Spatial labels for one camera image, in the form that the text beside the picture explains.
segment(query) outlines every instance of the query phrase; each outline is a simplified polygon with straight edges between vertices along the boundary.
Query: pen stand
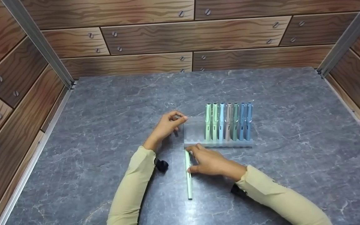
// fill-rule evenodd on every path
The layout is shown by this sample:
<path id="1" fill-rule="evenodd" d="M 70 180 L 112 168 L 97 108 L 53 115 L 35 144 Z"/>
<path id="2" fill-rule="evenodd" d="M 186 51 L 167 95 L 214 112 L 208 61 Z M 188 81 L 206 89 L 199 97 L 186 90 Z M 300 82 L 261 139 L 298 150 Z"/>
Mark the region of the pen stand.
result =
<path id="1" fill-rule="evenodd" d="M 235 147 L 252 147 L 254 140 L 247 141 L 245 136 L 237 137 L 236 141 L 230 140 L 212 140 L 205 139 L 205 118 L 204 117 L 189 117 L 184 124 L 184 147 L 200 143 L 206 148 L 235 148 Z"/>

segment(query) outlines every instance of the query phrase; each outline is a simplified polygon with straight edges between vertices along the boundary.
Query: sage green pen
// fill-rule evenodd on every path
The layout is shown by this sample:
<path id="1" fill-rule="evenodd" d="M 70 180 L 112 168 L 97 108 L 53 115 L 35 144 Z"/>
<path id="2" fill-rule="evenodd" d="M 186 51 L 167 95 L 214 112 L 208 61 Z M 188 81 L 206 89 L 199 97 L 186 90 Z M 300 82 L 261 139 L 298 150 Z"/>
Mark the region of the sage green pen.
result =
<path id="1" fill-rule="evenodd" d="M 211 124 L 211 104 L 206 104 L 206 117 L 205 117 L 205 140 L 210 140 L 210 124 Z"/>
<path id="2" fill-rule="evenodd" d="M 237 125 L 238 125 L 238 103 L 234 103 L 234 114 L 233 114 L 233 141 L 237 140 Z"/>
<path id="3" fill-rule="evenodd" d="M 219 115 L 217 114 L 217 104 L 213 104 L 213 125 L 212 125 L 212 139 L 213 141 L 217 140 L 217 124 L 219 122 Z"/>

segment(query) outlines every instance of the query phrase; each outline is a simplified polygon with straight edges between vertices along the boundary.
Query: beige long-sleeve shirt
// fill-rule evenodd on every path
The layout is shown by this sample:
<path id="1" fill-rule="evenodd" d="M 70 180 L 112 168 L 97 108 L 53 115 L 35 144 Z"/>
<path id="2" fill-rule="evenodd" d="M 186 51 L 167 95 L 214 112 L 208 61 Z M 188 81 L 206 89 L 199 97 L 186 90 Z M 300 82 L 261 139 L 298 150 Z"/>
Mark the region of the beige long-sleeve shirt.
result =
<path id="1" fill-rule="evenodd" d="M 131 157 L 110 208 L 107 225 L 136 225 L 145 189 L 154 171 L 155 153 L 140 146 Z M 249 197 L 296 225 L 331 225 L 330 219 L 307 198 L 274 182 L 251 165 L 236 184 Z"/>

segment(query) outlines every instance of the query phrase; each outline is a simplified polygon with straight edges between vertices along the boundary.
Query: left hand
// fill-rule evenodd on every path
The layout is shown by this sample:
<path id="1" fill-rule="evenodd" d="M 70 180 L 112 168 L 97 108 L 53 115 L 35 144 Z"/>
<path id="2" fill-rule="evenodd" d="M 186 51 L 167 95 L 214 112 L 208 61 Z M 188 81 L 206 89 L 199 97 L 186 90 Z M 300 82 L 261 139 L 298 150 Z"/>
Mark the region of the left hand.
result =
<path id="1" fill-rule="evenodd" d="M 177 110 L 164 114 L 151 135 L 144 142 L 143 147 L 155 151 L 159 143 L 179 126 L 187 121 L 188 117 Z"/>

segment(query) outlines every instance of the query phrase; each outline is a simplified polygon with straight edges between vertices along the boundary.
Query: beige pen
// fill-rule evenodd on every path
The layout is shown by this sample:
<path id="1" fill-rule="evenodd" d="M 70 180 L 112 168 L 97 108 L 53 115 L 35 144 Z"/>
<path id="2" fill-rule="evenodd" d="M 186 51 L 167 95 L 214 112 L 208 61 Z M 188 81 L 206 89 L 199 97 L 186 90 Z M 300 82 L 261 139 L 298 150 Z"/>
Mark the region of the beige pen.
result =
<path id="1" fill-rule="evenodd" d="M 233 105 L 231 103 L 227 103 L 227 111 L 226 111 L 226 136 L 224 137 L 226 141 L 230 141 L 230 126 L 231 126 L 231 115 L 233 114 Z"/>

